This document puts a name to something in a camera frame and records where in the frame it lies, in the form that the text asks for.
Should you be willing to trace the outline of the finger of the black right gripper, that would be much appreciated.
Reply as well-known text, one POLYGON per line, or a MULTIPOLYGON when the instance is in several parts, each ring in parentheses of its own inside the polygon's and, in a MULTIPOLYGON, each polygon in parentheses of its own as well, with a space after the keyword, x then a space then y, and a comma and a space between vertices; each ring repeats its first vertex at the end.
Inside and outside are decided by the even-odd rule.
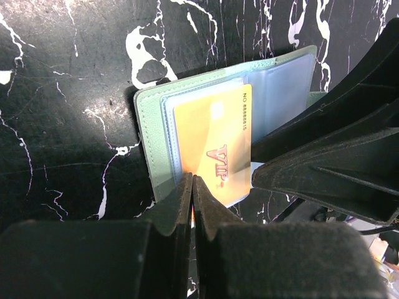
POLYGON ((382 34, 357 66, 304 112, 256 142, 254 162, 269 162, 311 148, 333 133, 387 108, 388 124, 398 126, 398 19, 382 34))
POLYGON ((304 146, 257 168, 252 185, 390 224, 398 216, 398 128, 304 146))

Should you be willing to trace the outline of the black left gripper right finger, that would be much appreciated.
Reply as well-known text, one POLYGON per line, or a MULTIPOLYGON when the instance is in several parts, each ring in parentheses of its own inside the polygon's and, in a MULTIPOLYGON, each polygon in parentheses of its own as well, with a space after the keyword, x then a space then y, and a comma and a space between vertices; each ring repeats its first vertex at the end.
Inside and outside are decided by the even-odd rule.
POLYGON ((248 224, 193 178, 200 298, 386 298, 363 238, 341 223, 248 224))

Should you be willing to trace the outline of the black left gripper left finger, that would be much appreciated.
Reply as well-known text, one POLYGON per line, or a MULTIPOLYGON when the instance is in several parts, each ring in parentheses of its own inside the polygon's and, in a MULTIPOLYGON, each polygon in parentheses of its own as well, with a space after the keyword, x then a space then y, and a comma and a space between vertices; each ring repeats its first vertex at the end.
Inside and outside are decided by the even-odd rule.
POLYGON ((2 298, 185 298, 193 177, 133 220, 25 221, 1 234, 2 298))

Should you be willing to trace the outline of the mint green card holder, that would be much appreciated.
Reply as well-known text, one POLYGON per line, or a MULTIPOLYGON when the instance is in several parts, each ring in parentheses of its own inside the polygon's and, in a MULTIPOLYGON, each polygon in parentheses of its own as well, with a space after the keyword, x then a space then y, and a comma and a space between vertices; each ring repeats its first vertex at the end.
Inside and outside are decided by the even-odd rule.
POLYGON ((311 45, 139 91, 134 105, 156 201, 186 173, 201 176, 225 206, 242 201, 259 166, 252 146, 315 102, 316 53, 311 45))

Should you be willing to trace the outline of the gold VIP credit card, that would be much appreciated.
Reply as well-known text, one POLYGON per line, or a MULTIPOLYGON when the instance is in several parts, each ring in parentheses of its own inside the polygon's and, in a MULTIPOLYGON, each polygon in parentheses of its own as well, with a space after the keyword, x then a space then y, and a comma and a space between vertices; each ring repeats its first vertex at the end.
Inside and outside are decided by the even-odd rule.
POLYGON ((211 194, 231 206, 251 183, 252 86, 239 84, 174 109, 184 173, 200 176, 211 194))

